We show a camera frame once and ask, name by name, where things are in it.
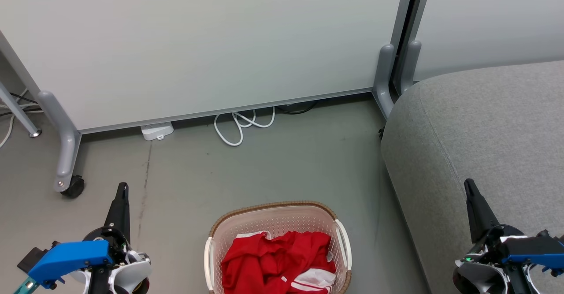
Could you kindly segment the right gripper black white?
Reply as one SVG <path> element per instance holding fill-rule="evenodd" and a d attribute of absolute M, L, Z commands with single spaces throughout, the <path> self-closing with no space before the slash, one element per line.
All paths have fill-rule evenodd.
<path fill-rule="evenodd" d="M 461 260 L 456 260 L 453 283 L 462 294 L 539 294 L 530 262 L 512 262 L 501 252 L 504 241 L 526 238 L 517 228 L 500 224 L 473 179 L 464 182 L 471 242 Z"/>

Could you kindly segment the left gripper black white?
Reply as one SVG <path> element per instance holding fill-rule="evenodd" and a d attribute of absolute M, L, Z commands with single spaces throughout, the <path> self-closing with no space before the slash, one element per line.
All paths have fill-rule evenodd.
<path fill-rule="evenodd" d="M 84 240 L 109 242 L 113 262 L 79 269 L 70 275 L 84 285 L 85 294 L 146 294 L 152 266 L 149 256 L 133 250 L 129 242 L 130 204 L 126 182 L 119 183 L 104 225 Z"/>

